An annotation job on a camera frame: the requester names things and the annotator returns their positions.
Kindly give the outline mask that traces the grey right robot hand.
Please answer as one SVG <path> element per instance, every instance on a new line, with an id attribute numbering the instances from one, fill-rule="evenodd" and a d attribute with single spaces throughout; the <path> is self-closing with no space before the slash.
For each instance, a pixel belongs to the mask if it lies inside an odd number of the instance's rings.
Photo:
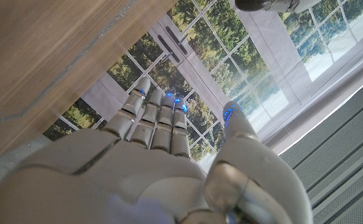
<path id="1" fill-rule="evenodd" d="M 258 139 L 240 106 L 209 171 L 190 156 L 184 99 L 143 78 L 101 130 L 81 129 L 0 181 L 0 223 L 311 223 L 293 169 Z"/>

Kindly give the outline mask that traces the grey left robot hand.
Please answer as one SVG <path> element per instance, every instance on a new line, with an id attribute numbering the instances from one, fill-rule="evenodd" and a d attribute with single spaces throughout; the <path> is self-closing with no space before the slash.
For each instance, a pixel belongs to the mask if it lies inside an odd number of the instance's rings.
<path id="1" fill-rule="evenodd" d="M 264 6 L 265 11 L 301 13 L 321 0 L 270 0 Z"/>

